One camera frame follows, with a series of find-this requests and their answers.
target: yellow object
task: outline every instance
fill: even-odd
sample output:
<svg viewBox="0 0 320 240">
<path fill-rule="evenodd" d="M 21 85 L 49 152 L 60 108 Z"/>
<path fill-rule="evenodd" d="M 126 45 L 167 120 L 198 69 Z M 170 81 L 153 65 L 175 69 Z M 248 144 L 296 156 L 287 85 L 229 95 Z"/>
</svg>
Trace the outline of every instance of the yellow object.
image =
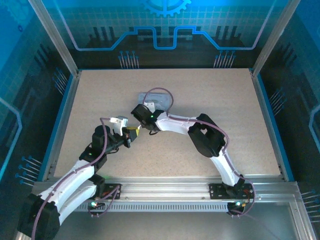
<svg viewBox="0 0 320 240">
<path fill-rule="evenodd" d="M 140 126 L 128 126 L 127 129 L 128 130 L 135 130 L 136 136 L 139 135 Z"/>
</svg>

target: beige tabletop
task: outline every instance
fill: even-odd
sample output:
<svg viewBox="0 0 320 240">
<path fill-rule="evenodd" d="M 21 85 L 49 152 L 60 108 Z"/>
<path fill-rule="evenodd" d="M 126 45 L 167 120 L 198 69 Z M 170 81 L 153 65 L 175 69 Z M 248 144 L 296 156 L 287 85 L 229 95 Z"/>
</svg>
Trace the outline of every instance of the beige tabletop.
<svg viewBox="0 0 320 240">
<path fill-rule="evenodd" d="M 229 155 L 242 174 L 280 174 L 248 69 L 126 69 L 82 71 L 54 176 L 63 176 L 75 164 L 101 124 L 100 117 L 126 116 L 128 125 L 138 126 L 130 112 L 138 104 L 138 94 L 154 87 L 172 92 L 172 114 L 197 117 L 204 113 L 227 132 Z M 188 136 L 148 133 L 142 129 L 131 148 L 122 146 L 109 155 L 98 174 L 219 176 Z"/>
</svg>

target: black mounting plate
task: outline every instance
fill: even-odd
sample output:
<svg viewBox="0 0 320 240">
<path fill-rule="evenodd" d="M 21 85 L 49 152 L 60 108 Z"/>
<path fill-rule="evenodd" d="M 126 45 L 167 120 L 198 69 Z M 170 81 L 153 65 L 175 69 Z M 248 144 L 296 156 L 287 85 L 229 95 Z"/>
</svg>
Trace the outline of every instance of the black mounting plate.
<svg viewBox="0 0 320 240">
<path fill-rule="evenodd" d="M 248 199 L 249 197 L 252 200 L 254 198 L 253 188 L 250 183 L 243 184 L 238 195 L 235 197 L 231 197 L 230 195 L 227 194 L 226 189 L 222 183 L 210 183 L 209 194 L 210 194 L 211 200 L 217 200 L 217 199 L 242 200 L 242 199 Z"/>
<path fill-rule="evenodd" d="M 115 200 L 119 200 L 120 199 L 120 195 L 121 195 L 121 184 L 120 183 L 104 183 L 104 189 L 103 189 L 103 195 L 107 195 L 109 194 L 113 189 L 115 189 L 115 187 L 120 186 L 118 189 L 118 192 L 115 196 Z M 114 195 L 106 198 L 108 200 L 112 200 L 112 198 L 114 197 Z"/>
</svg>

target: robotic arm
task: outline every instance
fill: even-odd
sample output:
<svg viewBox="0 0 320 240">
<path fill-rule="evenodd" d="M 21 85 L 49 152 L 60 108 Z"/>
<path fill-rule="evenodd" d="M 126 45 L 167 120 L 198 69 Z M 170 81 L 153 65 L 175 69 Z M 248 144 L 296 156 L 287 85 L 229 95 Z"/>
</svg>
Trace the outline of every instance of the robotic arm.
<svg viewBox="0 0 320 240">
<path fill-rule="evenodd" d="M 210 158 L 220 172 L 226 193 L 230 197 L 238 195 L 245 180 L 235 170 L 228 153 L 223 151 L 226 146 L 225 136 L 206 114 L 202 113 L 198 117 L 169 115 L 163 110 L 155 110 L 153 102 L 145 103 L 145 105 L 138 104 L 131 114 L 140 122 L 143 128 L 151 132 L 171 131 L 189 135 L 198 152 Z M 19 232 L 31 236 L 36 216 L 38 212 L 41 212 L 35 239 L 52 240 L 66 217 L 81 203 L 87 199 L 107 199 L 107 196 L 111 194 L 110 192 L 117 194 L 118 186 L 105 184 L 105 179 L 97 175 L 96 172 L 107 161 L 108 154 L 116 153 L 122 145 L 130 148 L 130 143 L 139 134 L 139 128 L 126 127 L 128 119 L 121 116 L 112 117 L 110 122 L 114 123 L 113 134 L 110 128 L 106 126 L 107 145 L 102 157 L 96 161 L 103 151 L 105 143 L 104 129 L 100 125 L 96 127 L 92 135 L 91 146 L 89 145 L 84 150 L 79 160 L 65 176 L 71 172 L 74 172 L 74 174 L 67 177 L 63 182 L 61 182 L 61 179 L 65 176 L 62 177 L 56 184 L 39 195 L 30 194 L 27 197 L 22 206 L 18 222 L 17 230 Z"/>
<path fill-rule="evenodd" d="M 216 128 L 202 124 L 208 123 L 218 127 L 208 115 L 203 113 L 198 117 L 168 115 L 163 110 L 155 110 L 153 102 L 138 104 L 131 114 L 143 128 L 151 132 L 171 131 L 189 135 L 198 152 L 210 158 L 218 169 L 227 193 L 230 196 L 237 195 L 245 181 L 239 177 L 240 174 L 229 160 L 227 151 L 223 152 L 223 147 L 226 145 L 224 135 Z"/>
<path fill-rule="evenodd" d="M 36 228 L 36 240 L 52 240 L 67 216 L 87 199 L 106 199 L 106 193 L 111 194 L 112 192 L 114 192 L 114 196 L 117 195 L 117 185 L 105 184 L 105 179 L 97 175 L 96 172 L 107 161 L 108 154 L 117 152 L 122 145 L 130 148 L 130 143 L 137 138 L 139 129 L 137 127 L 126 127 L 128 119 L 125 117 L 112 117 L 110 121 L 114 123 L 113 134 L 110 128 L 106 126 L 107 145 L 102 157 L 93 165 L 88 165 L 104 149 L 105 134 L 103 126 L 100 125 L 95 128 L 92 143 L 85 148 L 79 160 L 76 161 L 69 172 L 47 190 L 38 195 L 31 193 L 27 197 L 22 206 L 18 222 L 17 230 L 19 232 L 29 237 L 32 236 L 36 215 L 49 195 L 53 194 L 41 210 Z M 71 172 L 74 172 L 74 174 L 62 181 Z"/>
</svg>

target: white bracket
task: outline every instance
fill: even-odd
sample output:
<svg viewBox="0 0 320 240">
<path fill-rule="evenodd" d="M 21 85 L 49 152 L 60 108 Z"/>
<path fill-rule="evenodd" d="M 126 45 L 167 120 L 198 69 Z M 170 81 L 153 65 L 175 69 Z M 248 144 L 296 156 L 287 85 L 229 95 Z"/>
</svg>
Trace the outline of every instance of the white bracket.
<svg viewBox="0 0 320 240">
<path fill-rule="evenodd" d="M 145 105 L 152 113 L 156 110 L 155 103 L 153 101 L 144 102 L 143 105 Z"/>
<path fill-rule="evenodd" d="M 122 128 L 127 126 L 128 118 L 126 118 L 125 116 L 111 117 L 110 122 L 113 123 L 114 133 L 122 136 Z"/>
</svg>

